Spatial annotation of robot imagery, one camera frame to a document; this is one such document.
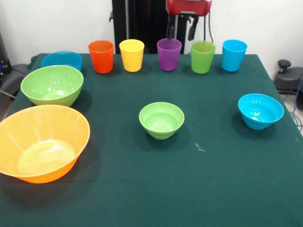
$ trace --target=light blue bowl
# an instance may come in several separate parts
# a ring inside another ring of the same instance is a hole
[[[247,126],[256,130],[269,127],[284,115],[284,109],[277,100],[262,94],[243,96],[238,107]]]
[[[222,68],[228,72],[239,70],[247,44],[240,40],[226,40],[223,43]]]
[[[59,51],[45,56],[41,61],[41,66],[67,65],[81,71],[82,57],[80,54],[71,51]]]

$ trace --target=yellow cup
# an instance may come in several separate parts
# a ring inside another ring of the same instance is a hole
[[[137,72],[142,67],[144,43],[136,39],[127,39],[119,44],[124,69]]]

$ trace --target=green bowl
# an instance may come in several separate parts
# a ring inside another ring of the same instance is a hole
[[[82,73],[73,67],[48,66],[28,74],[21,91],[36,105],[71,106],[80,94],[83,80]]]
[[[139,113],[139,121],[155,139],[171,137],[184,123],[184,113],[171,103],[151,103]]]

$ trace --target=orange bowl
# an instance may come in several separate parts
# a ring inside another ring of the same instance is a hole
[[[0,122],[0,173],[30,183],[48,183],[67,174],[89,140],[78,111],[61,105],[21,110]]]

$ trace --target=plastic bowl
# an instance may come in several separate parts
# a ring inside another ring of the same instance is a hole
[[[256,130],[269,127],[284,115],[284,109],[277,100],[262,94],[243,96],[238,107],[247,126]]]
[[[155,139],[171,137],[184,123],[184,113],[171,103],[151,103],[139,113],[139,121]]]
[[[69,66],[48,66],[28,74],[21,91],[36,105],[71,106],[83,84],[82,73]]]
[[[70,171],[89,140],[89,123],[61,105],[21,110],[0,123],[0,173],[47,183]]]
[[[52,65],[66,65],[81,71],[82,57],[80,54],[71,51],[59,51],[45,56],[41,61],[42,67]]]

